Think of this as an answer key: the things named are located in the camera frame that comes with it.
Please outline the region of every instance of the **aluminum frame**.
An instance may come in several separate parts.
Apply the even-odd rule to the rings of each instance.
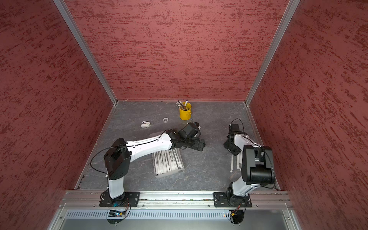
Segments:
[[[275,35],[273,36],[272,42],[270,44],[270,47],[268,48],[268,51],[266,53],[266,56],[262,62],[261,67],[259,68],[258,74],[254,80],[254,83],[248,93],[247,98],[245,99],[246,105],[250,105],[250,102],[257,91],[257,88],[267,70],[268,65],[270,64],[273,55],[275,54],[275,51],[277,47],[280,44],[280,41],[282,37],[284,36],[284,33],[286,31],[287,26],[290,23],[291,18],[293,17],[293,14],[299,4],[300,0],[290,0],[289,3],[286,6],[284,15],[281,18],[281,21],[279,23],[279,26],[276,30]]]
[[[99,207],[100,194],[104,190],[68,190],[62,199],[53,222],[48,230],[59,230],[70,210],[109,210],[110,207]],[[216,208],[213,203],[213,193],[216,191],[139,191],[138,206],[132,210],[207,210],[227,212],[233,208]],[[293,227],[294,215],[290,213],[294,207],[291,204],[287,191],[254,191],[251,193],[253,207],[250,210],[283,210],[289,230],[300,230]]]
[[[71,15],[67,5],[65,4],[64,0],[53,0],[57,9],[59,10],[60,14],[62,15],[64,21],[68,25],[70,31],[72,32],[74,38],[77,40],[79,46],[81,47],[84,55],[86,56],[87,60],[91,64],[91,67],[95,71],[98,79],[100,80],[103,88],[106,90],[106,93],[109,95],[111,101],[114,105],[117,104],[117,98],[110,88],[100,66],[98,65],[96,59],[94,58],[91,50],[89,49],[86,41],[84,40],[80,30],[78,29],[77,24],[75,23],[73,16]]]

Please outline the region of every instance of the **white clip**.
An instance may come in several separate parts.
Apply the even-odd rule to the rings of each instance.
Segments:
[[[141,128],[148,128],[151,126],[151,123],[148,121],[142,121]]]

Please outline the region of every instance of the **black cable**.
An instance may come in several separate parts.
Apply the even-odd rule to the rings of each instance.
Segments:
[[[239,118],[235,118],[230,124],[232,124],[235,120],[239,120],[241,122],[241,125],[243,126],[243,132],[244,132],[244,124]]]
[[[111,148],[118,148],[118,147],[121,147],[121,146],[114,146],[114,147],[108,147],[108,148],[104,148],[103,150],[101,150],[101,151],[99,151],[98,153],[96,153],[93,157],[92,157],[92,159],[91,159],[91,161],[89,162],[89,165],[91,166],[91,168],[93,168],[94,170],[96,170],[96,171],[98,171],[98,172],[100,172],[100,173],[104,173],[104,174],[106,174],[107,175],[107,173],[105,173],[105,172],[103,172],[103,171],[100,171],[100,170],[98,170],[98,169],[95,169],[93,166],[92,166],[92,161],[93,161],[93,159],[100,153],[100,152],[102,152],[102,151],[104,151],[104,150],[107,150],[107,149],[111,149]]]
[[[142,143],[142,144],[137,144],[137,145],[144,145],[144,144],[148,144],[148,143],[151,143],[151,142],[154,142],[154,141],[158,141],[160,139],[160,137],[163,135],[163,133],[166,132],[166,131],[168,131],[168,130],[163,131],[161,133],[161,135],[158,137],[158,139],[154,139],[153,141]]]
[[[110,210],[110,212],[111,213],[124,213],[124,212],[127,212],[127,210],[125,210],[125,211],[118,211],[118,210],[115,210],[115,209],[112,209],[112,210]]]
[[[262,185],[257,185],[257,186],[254,186],[253,188],[257,188],[257,187],[262,187],[262,188],[269,188],[269,187],[266,187],[266,186],[262,186]]]
[[[129,199],[128,198],[127,198],[127,201],[128,201],[128,205],[130,206],[130,209],[129,209],[128,214],[126,214],[126,212],[125,212],[125,216],[124,216],[124,218],[121,221],[123,221],[125,218],[127,218],[129,216],[129,214],[130,214],[130,211],[132,210],[132,206],[130,205],[130,202],[129,202]]]

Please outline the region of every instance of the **white plastic object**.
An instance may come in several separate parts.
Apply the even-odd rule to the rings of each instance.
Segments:
[[[152,153],[153,171],[156,178],[170,176],[184,171],[179,148]]]
[[[148,121],[142,121],[141,128],[148,128],[151,126],[151,123]]]
[[[233,159],[233,155],[231,154],[231,170],[230,170],[231,173],[233,172],[233,168],[234,168],[233,164],[234,164],[234,159]]]
[[[111,198],[117,198],[124,193],[124,177],[117,180],[108,180],[108,189]]]
[[[130,162],[153,152],[169,150],[172,144],[170,136],[166,133],[144,140],[127,141],[128,151],[132,152]]]

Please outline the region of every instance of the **yellow pencil cup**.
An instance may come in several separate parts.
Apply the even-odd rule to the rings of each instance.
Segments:
[[[192,105],[188,102],[186,108],[188,110],[184,111],[181,108],[179,108],[179,116],[180,119],[186,121],[189,120],[192,116]]]

